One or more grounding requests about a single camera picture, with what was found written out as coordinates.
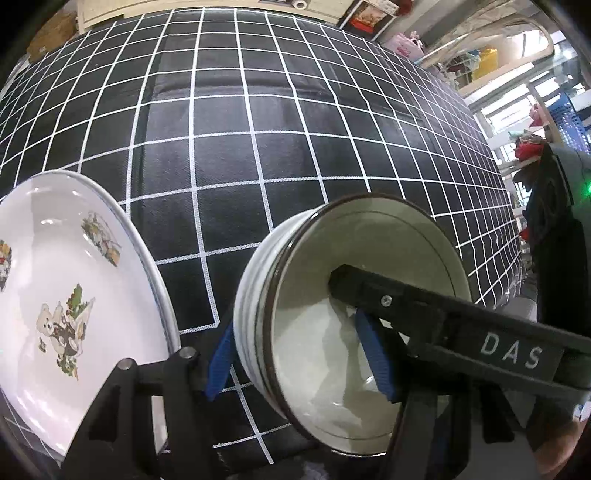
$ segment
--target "white lettering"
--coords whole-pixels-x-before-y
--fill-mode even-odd
[[[495,345],[493,346],[492,349],[487,349],[487,345],[488,345],[488,341],[489,340],[494,340]],[[492,332],[488,332],[486,334],[486,339],[484,340],[484,343],[482,345],[482,348],[480,349],[480,352],[483,355],[492,355],[493,353],[495,353],[496,348],[499,346],[499,336],[496,333],[492,333]]]
[[[513,364],[517,363],[517,355],[519,353],[519,340],[516,340],[515,343],[509,348],[509,351],[505,354],[502,360],[507,360],[508,358],[513,359]]]
[[[527,362],[525,364],[525,367],[526,368],[535,368],[535,367],[537,367],[538,366],[538,361],[540,360],[539,359],[540,353],[542,353],[542,349],[539,346],[533,347],[531,349],[531,352],[530,352],[530,359],[533,360],[534,363],[531,364],[530,362]]]

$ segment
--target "table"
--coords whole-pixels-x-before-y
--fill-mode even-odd
[[[0,198],[52,168],[109,191],[160,268],[184,345],[230,314],[272,228],[352,193],[401,196],[431,215],[476,303],[494,308],[519,282],[508,194],[462,99],[381,46],[304,18],[198,8],[97,27],[16,78],[0,101],[0,158]],[[211,417],[230,471],[313,445],[239,365]]]

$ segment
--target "blue plastic basket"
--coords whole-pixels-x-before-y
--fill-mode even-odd
[[[570,98],[561,93],[560,98],[548,107],[565,145],[591,155],[591,146],[583,122],[574,110]]]

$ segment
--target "brown rim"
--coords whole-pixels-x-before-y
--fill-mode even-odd
[[[317,438],[315,438],[310,432],[308,432],[308,430],[306,430],[306,428],[299,422],[299,420],[296,418],[294,413],[291,411],[290,406],[287,403],[287,400],[285,399],[285,397],[283,396],[283,392],[281,391],[281,387],[279,385],[279,380],[277,378],[277,373],[275,371],[275,365],[274,365],[274,361],[273,361],[272,339],[271,339],[271,328],[270,328],[271,322],[273,320],[273,309],[275,306],[275,299],[276,299],[277,291],[278,291],[278,288],[280,285],[281,276],[284,272],[287,261],[289,260],[289,257],[291,256],[291,253],[294,251],[295,246],[300,242],[300,240],[302,239],[304,234],[310,229],[310,227],[312,225],[314,225],[317,222],[318,218],[322,217],[323,215],[325,215],[329,211],[333,210],[334,208],[336,208],[340,205],[343,205],[344,203],[349,203],[354,200],[370,199],[370,198],[383,198],[383,199],[395,200],[397,202],[404,203],[404,204],[408,205],[409,207],[414,208],[415,210],[422,213],[425,217],[427,217],[439,229],[439,231],[445,236],[445,238],[447,238],[447,235],[445,234],[443,229],[437,224],[437,222],[433,218],[431,218],[431,216],[427,212],[425,212],[422,208],[418,207],[417,205],[409,202],[408,200],[405,200],[400,197],[395,197],[393,195],[368,192],[368,193],[361,193],[361,194],[357,194],[357,195],[346,196],[346,197],[343,197],[339,200],[335,200],[334,202],[326,203],[321,208],[319,208],[316,212],[314,212],[313,215],[311,217],[309,217],[300,226],[298,231],[296,233],[294,233],[294,235],[286,243],[285,247],[281,250],[281,253],[279,254],[279,257],[278,257],[278,261],[275,264],[275,268],[274,268],[272,276],[271,276],[271,281],[269,282],[269,289],[267,291],[267,297],[265,298],[265,305],[264,305],[264,311],[263,311],[263,317],[262,317],[262,321],[263,321],[263,325],[262,325],[263,352],[262,353],[263,353],[263,360],[265,363],[263,365],[263,367],[265,368],[265,372],[267,373],[267,378],[268,378],[268,383],[269,383],[269,385],[266,385],[266,386],[269,387],[271,395],[275,398],[275,401],[277,402],[279,408],[281,409],[283,414],[287,417],[287,420],[289,420],[290,423],[294,426],[294,428],[301,435],[303,435],[305,438],[312,440],[314,442],[317,442],[317,443],[321,443],[321,442]],[[463,263],[462,259],[460,258],[459,254],[456,252],[455,248],[454,248],[454,252],[456,253],[458,259],[460,260],[460,264],[462,265],[463,272],[466,274],[466,278],[468,278],[466,269],[464,267],[464,263]],[[350,452],[344,452],[342,450],[337,450],[332,447],[328,447],[328,448],[330,448],[334,452],[337,452],[337,453],[340,453],[340,454],[346,455],[346,456],[373,457],[373,456],[383,455],[383,453],[366,453],[366,454],[350,453]]]

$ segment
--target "screw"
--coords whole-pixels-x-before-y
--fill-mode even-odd
[[[184,346],[183,348],[181,348],[180,352],[178,353],[182,358],[192,358],[193,355],[195,355],[197,353],[197,351],[192,347],[192,346]]]
[[[390,295],[384,295],[379,301],[382,307],[389,307],[392,304],[392,297]]]
[[[119,360],[117,367],[120,370],[129,370],[131,368],[131,365],[133,365],[133,364],[134,364],[134,361],[131,358],[124,358],[123,360]]]

